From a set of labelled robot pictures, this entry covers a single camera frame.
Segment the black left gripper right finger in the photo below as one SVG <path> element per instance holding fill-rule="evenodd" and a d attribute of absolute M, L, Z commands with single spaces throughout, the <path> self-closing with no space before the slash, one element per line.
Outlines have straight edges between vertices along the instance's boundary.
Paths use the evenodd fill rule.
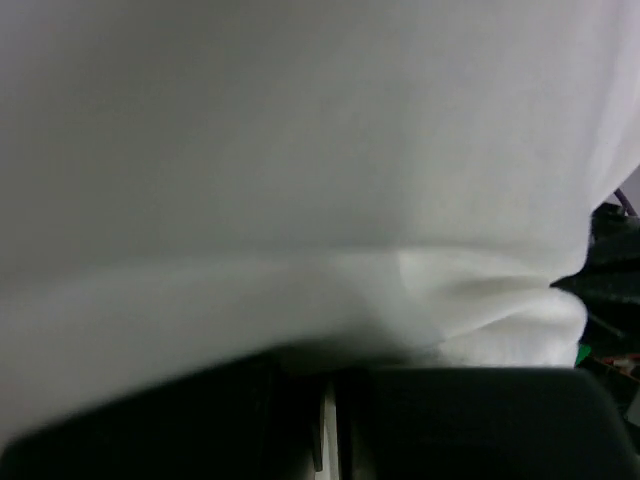
<path fill-rule="evenodd" d="M 639 475 L 611 399 L 581 370 L 355 370 L 335 395 L 347 479 Z"/>

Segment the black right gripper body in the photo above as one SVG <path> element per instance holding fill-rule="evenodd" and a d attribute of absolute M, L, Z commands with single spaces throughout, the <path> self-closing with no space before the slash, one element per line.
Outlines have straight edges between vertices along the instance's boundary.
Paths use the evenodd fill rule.
<path fill-rule="evenodd" d="M 582 270 L 554 286 L 587 309 L 577 366 L 591 372 L 626 415 L 639 393 L 639 219 L 621 206 L 599 206 Z"/>

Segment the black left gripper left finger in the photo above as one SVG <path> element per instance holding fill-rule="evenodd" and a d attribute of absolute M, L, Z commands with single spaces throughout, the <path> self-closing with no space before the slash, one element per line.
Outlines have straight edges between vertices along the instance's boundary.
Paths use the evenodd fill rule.
<path fill-rule="evenodd" d="M 4 479 L 313 479 L 321 396 L 269 357 L 169 381 L 22 434 Z"/>

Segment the white pillow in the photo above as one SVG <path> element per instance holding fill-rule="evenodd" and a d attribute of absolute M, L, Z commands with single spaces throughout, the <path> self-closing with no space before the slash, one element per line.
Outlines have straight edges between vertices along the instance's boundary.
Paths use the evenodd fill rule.
<path fill-rule="evenodd" d="M 1 439 L 265 350 L 571 366 L 635 1 L 5 1 Z"/>

